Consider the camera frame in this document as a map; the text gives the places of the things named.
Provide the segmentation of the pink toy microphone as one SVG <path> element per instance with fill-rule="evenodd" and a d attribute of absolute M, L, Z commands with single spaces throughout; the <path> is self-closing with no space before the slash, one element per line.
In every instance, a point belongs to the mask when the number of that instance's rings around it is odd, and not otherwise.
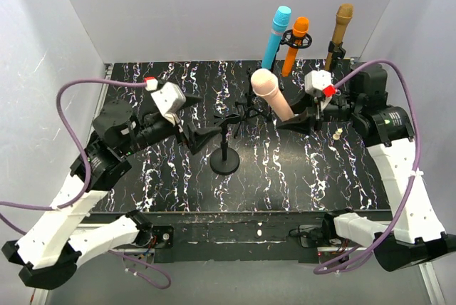
<path fill-rule="evenodd" d="M 250 81 L 254 94 L 263 98 L 282 122 L 294 117 L 290 105 L 279 89 L 278 78 L 270 70 L 265 68 L 256 70 Z"/>

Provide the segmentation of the black round-base clamp stand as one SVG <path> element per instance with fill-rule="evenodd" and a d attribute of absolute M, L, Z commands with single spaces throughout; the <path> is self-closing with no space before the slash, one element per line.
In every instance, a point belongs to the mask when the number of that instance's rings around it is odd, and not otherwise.
<path fill-rule="evenodd" d="M 342 42 L 336 44 L 333 41 L 330 41 L 328 45 L 328 55 L 326 57 L 324 70 L 332 73 L 338 65 L 339 61 L 345 58 L 345 54 L 346 50 L 343 48 Z"/>

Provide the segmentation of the black small tripod stand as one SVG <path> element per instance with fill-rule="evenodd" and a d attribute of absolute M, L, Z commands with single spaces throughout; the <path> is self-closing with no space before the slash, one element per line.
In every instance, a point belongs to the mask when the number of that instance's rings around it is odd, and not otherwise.
<path fill-rule="evenodd" d="M 246 123 L 248 120 L 255 117 L 263 117 L 267 122 L 272 121 L 271 107 L 268 107 L 268 110 L 260 110 L 255 105 L 255 98 L 257 95 L 253 91 L 251 77 L 253 74 L 252 68 L 247 69 L 247 81 L 249 82 L 248 91 L 244 94 L 245 101 L 236 101 L 235 107 L 242 108 L 242 114 L 240 121 L 237 123 L 236 130 L 234 131 L 233 138 L 239 136 L 239 131 L 243 123 Z"/>

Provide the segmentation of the black tripod shock-mount stand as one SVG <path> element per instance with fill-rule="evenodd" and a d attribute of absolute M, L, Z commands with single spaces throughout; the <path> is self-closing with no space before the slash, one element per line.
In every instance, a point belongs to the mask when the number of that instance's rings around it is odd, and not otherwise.
<path fill-rule="evenodd" d="M 306 46 L 302 46 L 301 49 L 306 49 L 306 48 L 309 48 L 309 47 L 311 46 L 312 41 L 313 41 L 311 35 L 310 35 L 310 34 L 307 34 L 306 39 L 307 39 L 307 41 L 308 41 L 308 42 L 307 42 L 307 45 L 306 45 Z M 277 50 L 277 52 L 276 52 L 276 56 L 274 57 L 273 65 L 272 65 L 272 67 L 269 69 L 269 70 L 270 70 L 278 79 L 279 79 L 279 77 L 275 74 L 275 64 L 276 64 L 277 53 L 279 52 L 281 46 L 285 46 L 285 45 L 283 45 L 283 44 L 281 43 L 281 41 L 280 41 L 279 48 L 278 48 L 278 50 Z"/>

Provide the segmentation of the orange toy microphone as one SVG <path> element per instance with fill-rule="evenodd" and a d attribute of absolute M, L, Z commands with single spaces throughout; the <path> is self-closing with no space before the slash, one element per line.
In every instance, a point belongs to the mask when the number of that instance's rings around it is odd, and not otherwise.
<path fill-rule="evenodd" d="M 290 74 L 299 49 L 307 45 L 306 37 L 309 24 L 310 22 L 306 17 L 298 17 L 292 28 L 285 31 L 282 36 L 281 43 L 289 47 L 281 70 L 283 77 L 287 77 Z"/>

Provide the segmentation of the blue toy microphone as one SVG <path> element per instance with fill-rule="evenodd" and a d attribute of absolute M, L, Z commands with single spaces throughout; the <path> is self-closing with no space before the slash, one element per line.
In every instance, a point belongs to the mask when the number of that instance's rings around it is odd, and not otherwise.
<path fill-rule="evenodd" d="M 281 38 L 288 28 L 290 18 L 291 9 L 288 6 L 279 6 L 272 20 L 271 33 L 261 62 L 262 68 L 269 70 L 272 67 L 274 57 L 279 48 Z"/>

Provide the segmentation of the gold toy microphone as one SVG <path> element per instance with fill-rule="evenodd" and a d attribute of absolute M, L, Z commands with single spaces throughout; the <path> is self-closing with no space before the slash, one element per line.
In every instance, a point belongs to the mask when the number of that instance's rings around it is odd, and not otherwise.
<path fill-rule="evenodd" d="M 336 12 L 336 25 L 333 30 L 333 35 L 330 41 L 336 44 L 343 43 L 346 29 L 353 18 L 353 4 L 341 4 Z"/>

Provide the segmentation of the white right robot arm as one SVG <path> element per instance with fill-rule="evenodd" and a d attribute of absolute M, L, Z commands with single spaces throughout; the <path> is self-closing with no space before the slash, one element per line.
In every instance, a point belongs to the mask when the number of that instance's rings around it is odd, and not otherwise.
<path fill-rule="evenodd" d="M 388 104 L 385 61 L 359 63 L 333 83 L 325 70 L 306 74 L 295 113 L 281 129 L 309 134 L 322 122 L 349 121 L 380 173 L 393 219 L 374 222 L 353 210 L 327 213 L 316 241 L 352 242 L 362 257 L 376 257 L 388 272 L 431 262 L 455 252 L 455 236 L 437 218 L 419 169 L 420 139 L 411 110 Z"/>

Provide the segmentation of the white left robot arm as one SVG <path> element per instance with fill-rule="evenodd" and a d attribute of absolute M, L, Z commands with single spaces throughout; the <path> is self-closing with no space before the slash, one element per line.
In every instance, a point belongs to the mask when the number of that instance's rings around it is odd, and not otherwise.
<path fill-rule="evenodd" d="M 1 248 L 21 266 L 27 287 L 53 290 L 65 284 L 86 262 L 123 245 L 147 246 L 155 238 L 151 222 L 132 210 L 87 234 L 75 230 L 131 168 L 128 157 L 169 137 L 193 154 L 220 132 L 217 127 L 184 125 L 180 111 L 202 102 L 195 95 L 152 93 L 150 111 L 138 118 L 125 100 L 106 103 L 93 120 L 88 145 L 70 167 L 59 193 L 41 218 L 18 240 Z"/>

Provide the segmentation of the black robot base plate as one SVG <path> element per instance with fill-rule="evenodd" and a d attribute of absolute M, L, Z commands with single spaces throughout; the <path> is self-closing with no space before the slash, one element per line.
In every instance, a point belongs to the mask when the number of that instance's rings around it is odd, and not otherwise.
<path fill-rule="evenodd" d="M 298 261 L 317 263 L 317 249 L 303 247 L 298 229 L 322 225 L 322 212 L 147 213 L 153 226 L 171 226 L 172 247 L 155 250 L 157 263 Z"/>

